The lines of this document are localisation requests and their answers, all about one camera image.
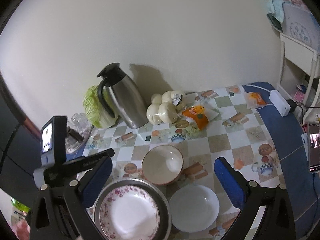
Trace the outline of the round steel plate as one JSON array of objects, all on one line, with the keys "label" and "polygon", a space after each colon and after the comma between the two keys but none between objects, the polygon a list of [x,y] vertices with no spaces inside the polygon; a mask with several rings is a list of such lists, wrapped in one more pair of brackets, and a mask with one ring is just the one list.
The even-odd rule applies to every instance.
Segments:
[{"label": "round steel plate", "polygon": [[[153,239],[167,239],[170,235],[171,231],[171,215],[169,211],[169,204],[166,200],[164,194],[154,185],[151,183],[137,178],[124,178],[115,182],[112,182],[105,187],[102,192],[99,194],[99,197],[95,201],[94,209],[93,209],[93,221],[96,222],[96,219],[98,217],[96,208],[100,206],[100,204],[103,201],[103,198],[106,197],[106,195],[113,189],[120,187],[120,186],[137,186],[141,189],[144,189],[147,191],[151,197],[155,200],[157,207],[159,209],[159,217],[160,217],[160,224],[159,229],[156,233],[156,236]],[[100,227],[98,227],[98,230],[104,237],[104,239],[108,239],[103,233]]]}]

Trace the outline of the floral rimmed round plate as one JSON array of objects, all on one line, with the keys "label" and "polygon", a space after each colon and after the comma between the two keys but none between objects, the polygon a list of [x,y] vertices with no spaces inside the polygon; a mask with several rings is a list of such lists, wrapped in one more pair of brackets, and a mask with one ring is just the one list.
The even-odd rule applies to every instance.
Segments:
[{"label": "floral rimmed round plate", "polygon": [[96,211],[95,224],[108,239],[153,239],[159,229],[155,200],[137,186],[111,190]]}]

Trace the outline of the pale blue bowl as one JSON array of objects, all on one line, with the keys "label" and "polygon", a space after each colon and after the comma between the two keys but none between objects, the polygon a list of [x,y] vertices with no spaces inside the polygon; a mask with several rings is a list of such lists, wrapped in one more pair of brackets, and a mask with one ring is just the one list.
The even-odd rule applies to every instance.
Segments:
[{"label": "pale blue bowl", "polygon": [[214,191],[190,184],[176,191],[169,200],[172,224],[187,233],[209,228],[217,219],[220,203]]}]

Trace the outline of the strawberry pattern bowl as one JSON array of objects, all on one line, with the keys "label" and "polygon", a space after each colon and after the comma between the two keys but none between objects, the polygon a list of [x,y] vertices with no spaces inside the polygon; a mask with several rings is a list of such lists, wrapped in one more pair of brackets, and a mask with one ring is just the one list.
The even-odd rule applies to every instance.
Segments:
[{"label": "strawberry pattern bowl", "polygon": [[183,155],[171,145],[151,149],[142,161],[142,173],[155,185],[169,185],[178,180],[183,169]]}]

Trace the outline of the clear glass cup tray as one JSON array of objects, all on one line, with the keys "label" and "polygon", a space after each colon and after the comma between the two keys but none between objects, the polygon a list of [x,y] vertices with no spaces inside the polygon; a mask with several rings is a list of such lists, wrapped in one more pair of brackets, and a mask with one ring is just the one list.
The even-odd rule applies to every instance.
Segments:
[{"label": "clear glass cup tray", "polygon": [[75,113],[67,121],[66,153],[73,154],[88,141],[93,125],[85,113]]}]

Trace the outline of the napa cabbage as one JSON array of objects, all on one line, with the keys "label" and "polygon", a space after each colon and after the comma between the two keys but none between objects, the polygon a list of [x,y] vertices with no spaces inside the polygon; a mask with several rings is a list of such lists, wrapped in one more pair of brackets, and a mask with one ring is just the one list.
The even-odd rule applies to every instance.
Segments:
[{"label": "napa cabbage", "polygon": [[92,86],[87,90],[83,99],[83,107],[87,119],[93,126],[97,128],[110,128],[116,123],[119,115],[106,91],[103,91],[103,97],[114,112],[114,118],[102,106],[98,98],[98,86]]}]

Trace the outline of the smartphone with lit screen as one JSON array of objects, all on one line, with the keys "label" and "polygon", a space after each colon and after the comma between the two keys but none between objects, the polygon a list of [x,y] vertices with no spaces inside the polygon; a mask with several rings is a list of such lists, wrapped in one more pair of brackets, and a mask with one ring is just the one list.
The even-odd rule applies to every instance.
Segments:
[{"label": "smartphone with lit screen", "polygon": [[308,155],[309,155],[309,172],[319,171],[319,123],[308,124]]}]

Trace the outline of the steel thermos jug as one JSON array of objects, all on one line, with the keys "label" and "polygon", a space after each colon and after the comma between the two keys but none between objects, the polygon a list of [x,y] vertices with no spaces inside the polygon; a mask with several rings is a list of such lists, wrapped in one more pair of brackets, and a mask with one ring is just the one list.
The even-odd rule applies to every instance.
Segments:
[{"label": "steel thermos jug", "polygon": [[111,117],[115,117],[115,112],[103,92],[108,94],[116,112],[129,128],[138,129],[148,123],[146,103],[134,81],[121,70],[120,63],[108,64],[97,77],[103,78],[97,89],[98,99]]}]

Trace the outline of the patterned blue tablecloth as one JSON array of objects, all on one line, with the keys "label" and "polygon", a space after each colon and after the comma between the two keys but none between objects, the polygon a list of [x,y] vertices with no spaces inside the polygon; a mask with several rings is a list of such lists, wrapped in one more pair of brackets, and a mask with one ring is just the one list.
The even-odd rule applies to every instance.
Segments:
[{"label": "patterned blue tablecloth", "polygon": [[146,124],[131,129],[120,121],[108,129],[93,129],[78,156],[92,155],[113,148],[111,180],[142,177],[141,164],[149,150],[172,145],[184,159],[183,173],[177,182],[162,187],[170,198],[180,187],[198,183],[211,188],[220,202],[217,220],[206,230],[195,233],[173,229],[171,239],[221,239],[239,209],[232,206],[214,172],[214,162],[224,157],[248,180],[261,186],[285,184],[290,195],[296,224],[296,236],[310,235],[310,227],[319,223],[319,177],[308,169],[302,142],[302,129],[292,114],[280,116],[268,103],[249,109],[245,92],[257,91],[269,99],[272,86],[257,82],[254,86],[231,86],[189,94],[188,105],[202,102],[210,111],[209,124],[199,130],[191,119],[174,124]]}]

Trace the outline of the bag of steamed buns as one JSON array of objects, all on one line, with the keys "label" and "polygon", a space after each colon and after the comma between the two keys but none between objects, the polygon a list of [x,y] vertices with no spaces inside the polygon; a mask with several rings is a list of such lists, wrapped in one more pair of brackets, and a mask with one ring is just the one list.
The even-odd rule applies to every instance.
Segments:
[{"label": "bag of steamed buns", "polygon": [[146,111],[148,121],[153,125],[173,124],[178,121],[179,113],[185,107],[185,92],[171,90],[163,94],[153,94]]}]

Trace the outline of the white power strip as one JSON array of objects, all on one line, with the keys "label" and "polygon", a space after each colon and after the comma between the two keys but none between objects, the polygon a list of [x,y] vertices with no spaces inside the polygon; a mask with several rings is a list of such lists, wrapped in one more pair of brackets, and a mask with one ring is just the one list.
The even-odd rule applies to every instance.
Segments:
[{"label": "white power strip", "polygon": [[269,100],[282,117],[285,117],[289,114],[291,106],[277,90],[274,89],[270,91]]}]

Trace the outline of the small orange packet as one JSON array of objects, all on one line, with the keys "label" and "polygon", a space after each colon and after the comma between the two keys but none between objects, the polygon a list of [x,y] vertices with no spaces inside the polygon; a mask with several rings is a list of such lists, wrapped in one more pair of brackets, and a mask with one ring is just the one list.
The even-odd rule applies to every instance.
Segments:
[{"label": "small orange packet", "polygon": [[248,109],[260,108],[267,105],[267,103],[263,100],[260,93],[257,92],[249,92],[244,94],[246,100],[246,106]]}]

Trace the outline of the orange snack packet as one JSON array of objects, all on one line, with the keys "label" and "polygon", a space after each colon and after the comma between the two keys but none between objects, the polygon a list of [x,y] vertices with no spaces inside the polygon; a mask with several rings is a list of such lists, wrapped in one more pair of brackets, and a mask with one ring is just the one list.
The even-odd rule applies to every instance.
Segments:
[{"label": "orange snack packet", "polygon": [[219,114],[215,110],[206,108],[203,105],[195,105],[185,109],[182,112],[182,115],[193,119],[197,124],[198,129],[203,130],[209,122],[215,119]]}]

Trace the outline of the white shelf unit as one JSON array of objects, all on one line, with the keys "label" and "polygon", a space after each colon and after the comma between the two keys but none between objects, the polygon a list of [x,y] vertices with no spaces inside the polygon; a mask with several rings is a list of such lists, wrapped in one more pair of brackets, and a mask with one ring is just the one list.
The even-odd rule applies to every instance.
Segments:
[{"label": "white shelf unit", "polygon": [[319,79],[319,23],[303,7],[282,4],[280,74],[277,90],[306,105],[314,99],[312,84]]}]

